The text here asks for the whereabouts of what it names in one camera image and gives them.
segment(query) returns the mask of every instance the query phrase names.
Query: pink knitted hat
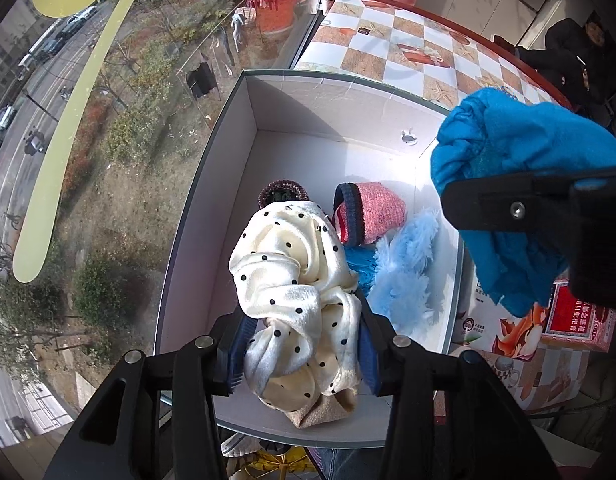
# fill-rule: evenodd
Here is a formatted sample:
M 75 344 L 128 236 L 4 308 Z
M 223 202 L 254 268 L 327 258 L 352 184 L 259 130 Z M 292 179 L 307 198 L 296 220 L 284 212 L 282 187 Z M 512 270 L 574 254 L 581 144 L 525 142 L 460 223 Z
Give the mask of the pink knitted hat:
M 406 204 L 379 182 L 339 184 L 334 224 L 345 247 L 372 244 L 406 221 Z

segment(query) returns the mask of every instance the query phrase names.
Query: black cable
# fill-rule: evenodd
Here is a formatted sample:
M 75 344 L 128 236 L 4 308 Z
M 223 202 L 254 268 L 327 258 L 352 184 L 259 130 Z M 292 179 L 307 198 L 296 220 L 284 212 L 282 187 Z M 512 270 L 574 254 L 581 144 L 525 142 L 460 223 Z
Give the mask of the black cable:
M 588 412 L 588 411 L 596 410 L 598 408 L 610 408 L 611 406 L 616 406 L 616 399 L 604 400 L 603 402 L 596 402 L 595 404 L 581 406 L 580 408 L 571 408 L 569 410 L 562 410 L 560 412 L 533 413 L 533 415 L 526 415 L 526 416 L 527 418 L 550 418 L 553 416 L 574 415 L 576 413 Z

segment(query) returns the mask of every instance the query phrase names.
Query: light blue fluffy fabric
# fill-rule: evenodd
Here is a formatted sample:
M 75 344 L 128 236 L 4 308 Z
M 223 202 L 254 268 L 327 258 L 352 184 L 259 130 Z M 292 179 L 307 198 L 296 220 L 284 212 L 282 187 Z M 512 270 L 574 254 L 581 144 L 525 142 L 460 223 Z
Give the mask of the light blue fluffy fabric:
M 438 230 L 437 213 L 426 209 L 408 220 L 391 241 L 376 243 L 377 274 L 368 295 L 373 312 L 390 319 L 397 333 L 421 341 L 435 313 L 427 307 L 432 241 Z

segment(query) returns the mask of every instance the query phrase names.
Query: dark shoe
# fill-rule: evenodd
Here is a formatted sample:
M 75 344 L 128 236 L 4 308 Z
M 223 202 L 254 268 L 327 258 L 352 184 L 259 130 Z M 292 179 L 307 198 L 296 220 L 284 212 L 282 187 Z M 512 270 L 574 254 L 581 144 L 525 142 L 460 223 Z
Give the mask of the dark shoe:
M 508 43 L 501 36 L 498 36 L 495 34 L 492 37 L 492 43 L 494 43 L 497 46 L 500 46 L 501 48 L 503 48 L 505 51 L 509 52 L 513 56 L 515 55 L 515 45 L 513 45 L 512 43 Z

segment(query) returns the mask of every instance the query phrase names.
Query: red table edge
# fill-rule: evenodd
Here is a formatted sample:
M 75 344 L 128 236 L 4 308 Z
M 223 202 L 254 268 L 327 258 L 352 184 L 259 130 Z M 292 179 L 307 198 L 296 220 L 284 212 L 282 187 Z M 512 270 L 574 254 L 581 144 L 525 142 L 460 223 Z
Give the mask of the red table edge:
M 510 54 L 507 50 L 504 50 L 499 45 L 492 43 L 492 41 L 487 40 L 483 36 L 478 35 L 476 32 L 469 30 L 465 27 L 462 27 L 458 23 L 451 22 L 442 16 L 438 16 L 432 12 L 428 12 L 427 10 L 420 9 L 419 7 L 409 6 L 402 4 L 401 2 L 395 2 L 394 0 L 373 0 L 375 2 L 379 2 L 382 4 L 387 4 L 393 7 L 397 7 L 398 9 L 409 10 L 410 12 L 414 12 L 415 14 L 419 14 L 424 16 L 424 18 L 428 18 L 429 20 L 434 20 L 435 22 L 441 23 L 446 27 L 452 28 L 453 30 L 460 32 L 464 36 L 467 36 L 473 41 L 477 43 L 481 43 L 486 48 L 491 49 L 495 54 L 498 54 L 502 58 L 504 58 L 510 64 L 516 66 L 521 72 L 523 72 L 526 76 L 532 79 L 537 83 L 543 90 L 550 94 L 555 101 L 557 101 L 561 106 L 568 108 L 568 110 L 572 110 L 572 106 L 570 102 L 566 99 L 566 97 L 557 90 L 552 83 L 550 83 L 544 76 L 539 74 L 535 69 L 531 68 L 529 65 L 518 59 L 517 57 Z

